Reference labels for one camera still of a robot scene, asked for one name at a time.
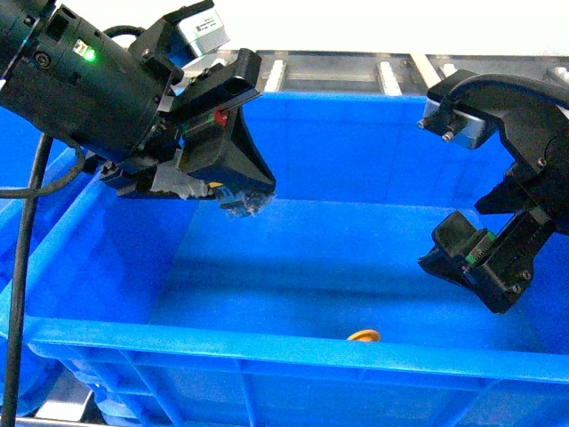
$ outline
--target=small orange disc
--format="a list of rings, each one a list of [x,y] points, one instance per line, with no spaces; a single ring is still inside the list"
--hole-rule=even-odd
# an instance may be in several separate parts
[[[366,329],[365,331],[356,332],[348,338],[349,341],[360,342],[379,342],[381,334],[373,329]]]

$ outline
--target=green led light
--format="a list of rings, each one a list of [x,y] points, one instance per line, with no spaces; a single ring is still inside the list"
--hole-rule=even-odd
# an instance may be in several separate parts
[[[87,62],[95,62],[95,60],[97,59],[97,53],[95,52],[94,49],[89,48],[87,49],[87,52],[85,52],[83,57]]]

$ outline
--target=white wall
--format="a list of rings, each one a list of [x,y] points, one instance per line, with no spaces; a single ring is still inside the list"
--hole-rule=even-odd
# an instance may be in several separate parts
[[[92,24],[149,26],[195,0],[65,0]],[[228,48],[568,55],[565,0],[217,0]]]

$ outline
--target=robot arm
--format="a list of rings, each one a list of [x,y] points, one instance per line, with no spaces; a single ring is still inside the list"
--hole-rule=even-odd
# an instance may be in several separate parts
[[[515,159],[504,181],[476,204],[481,214],[514,214],[504,229],[498,235],[476,230],[453,213],[433,232],[433,250],[420,259],[428,274],[470,289],[494,313],[509,310],[531,285],[533,259],[551,235],[569,233],[569,121],[557,106],[566,105],[556,96],[561,91],[462,70],[429,90],[419,122],[469,149],[498,131]]]
[[[216,198],[256,214],[276,186],[241,110],[260,95],[260,56],[242,49],[177,94],[182,67],[228,41],[213,2],[136,29],[126,51],[55,0],[3,1],[0,106],[90,150],[88,169],[121,197]]]

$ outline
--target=blue plastic bin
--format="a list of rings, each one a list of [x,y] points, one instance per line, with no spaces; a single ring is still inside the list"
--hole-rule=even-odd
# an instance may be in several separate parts
[[[26,187],[36,152],[39,132],[23,119],[0,109],[2,142],[0,143],[0,186]],[[46,182],[60,178],[74,163],[75,154],[65,145],[53,145]],[[32,236],[32,251],[39,245],[53,225],[69,208],[73,200],[90,178],[82,176],[61,192],[40,199]],[[14,251],[23,202],[0,200],[0,288],[4,289],[12,279]],[[9,304],[2,307],[7,316]],[[0,399],[4,391],[4,365],[6,340],[0,339]],[[26,415],[39,407],[53,386],[61,370],[60,363],[41,359],[29,349],[24,349],[21,370],[19,415]]]
[[[121,425],[566,425],[569,239],[550,240],[503,316],[424,274],[431,231],[455,208],[484,222],[471,207],[511,158],[417,130],[423,105],[248,105],[278,178],[258,218],[94,182],[32,257],[28,345]],[[367,328],[382,341],[346,341]]]

